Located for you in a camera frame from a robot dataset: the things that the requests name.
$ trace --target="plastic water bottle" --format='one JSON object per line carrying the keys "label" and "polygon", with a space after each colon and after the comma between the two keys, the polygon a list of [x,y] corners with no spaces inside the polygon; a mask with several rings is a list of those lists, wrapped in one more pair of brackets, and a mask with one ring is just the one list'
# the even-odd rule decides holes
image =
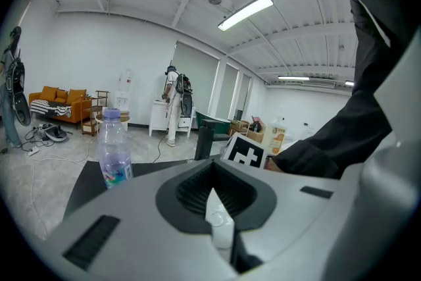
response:
{"label": "plastic water bottle", "polygon": [[118,109],[104,111],[104,123],[99,130],[97,152],[108,189],[132,178],[132,161],[127,133],[120,122]]}

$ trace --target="orange sofa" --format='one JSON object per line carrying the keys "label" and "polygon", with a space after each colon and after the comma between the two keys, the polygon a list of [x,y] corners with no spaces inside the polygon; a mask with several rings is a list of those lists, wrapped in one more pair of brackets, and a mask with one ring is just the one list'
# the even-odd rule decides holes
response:
{"label": "orange sofa", "polygon": [[[40,97],[41,97],[41,93],[29,94],[29,105],[31,105],[31,102],[34,99],[40,99]],[[70,123],[79,123],[81,120],[84,120],[85,118],[90,116],[89,110],[82,110],[82,109],[90,108],[92,104],[92,100],[81,97],[79,98],[79,100],[69,103],[69,104],[72,105],[72,115],[70,117],[54,116],[50,118],[53,118],[55,120],[63,120],[65,122],[70,122]]]}

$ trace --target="fluorescent light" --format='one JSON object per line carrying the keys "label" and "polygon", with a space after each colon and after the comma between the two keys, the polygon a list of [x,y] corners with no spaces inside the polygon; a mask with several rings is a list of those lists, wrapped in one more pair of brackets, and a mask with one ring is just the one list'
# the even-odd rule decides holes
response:
{"label": "fluorescent light", "polygon": [[278,76],[280,80],[298,80],[298,81],[309,81],[310,78],[307,76]]}
{"label": "fluorescent light", "polygon": [[234,26],[238,22],[248,18],[249,16],[272,6],[274,2],[272,0],[253,0],[242,9],[238,10],[234,14],[231,14],[227,19],[218,25],[218,28],[222,31],[226,31],[228,28]]}

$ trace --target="person's arm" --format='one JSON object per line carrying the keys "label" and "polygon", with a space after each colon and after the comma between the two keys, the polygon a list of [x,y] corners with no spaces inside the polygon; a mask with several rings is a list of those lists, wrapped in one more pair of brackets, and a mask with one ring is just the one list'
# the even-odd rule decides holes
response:
{"label": "person's arm", "polygon": [[166,88],[165,88],[165,96],[168,96],[168,94],[170,93],[172,84],[167,84]]}
{"label": "person's arm", "polygon": [[359,42],[353,94],[315,135],[273,157],[274,164],[284,172],[340,178],[349,165],[367,160],[391,131],[373,94],[400,55],[385,44],[357,0],[351,0],[351,8]]}
{"label": "person's arm", "polygon": [[266,170],[269,170],[269,171],[275,171],[275,172],[283,172],[276,164],[275,164],[275,162],[273,161],[273,159],[272,158],[269,158],[266,162],[265,162],[265,164],[264,164],[264,168],[266,169]]}

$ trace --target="cushion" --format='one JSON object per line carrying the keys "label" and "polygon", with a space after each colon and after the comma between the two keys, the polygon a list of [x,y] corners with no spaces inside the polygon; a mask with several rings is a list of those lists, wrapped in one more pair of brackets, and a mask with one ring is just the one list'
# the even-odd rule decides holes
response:
{"label": "cushion", "polygon": [[67,91],[58,89],[57,90],[57,97],[60,97],[61,99],[64,99],[64,102],[66,102],[67,101]]}
{"label": "cushion", "polygon": [[56,99],[54,100],[54,102],[66,103],[66,100],[65,99],[62,99],[61,97],[56,97]]}
{"label": "cushion", "polygon": [[66,103],[68,105],[71,105],[77,98],[85,97],[85,94],[86,94],[86,89],[80,89],[80,90],[71,89],[68,92]]}
{"label": "cushion", "polygon": [[42,89],[42,93],[39,96],[39,99],[44,99],[46,101],[54,101],[56,93],[57,93],[57,87],[54,88],[54,87],[44,86],[44,88]]}

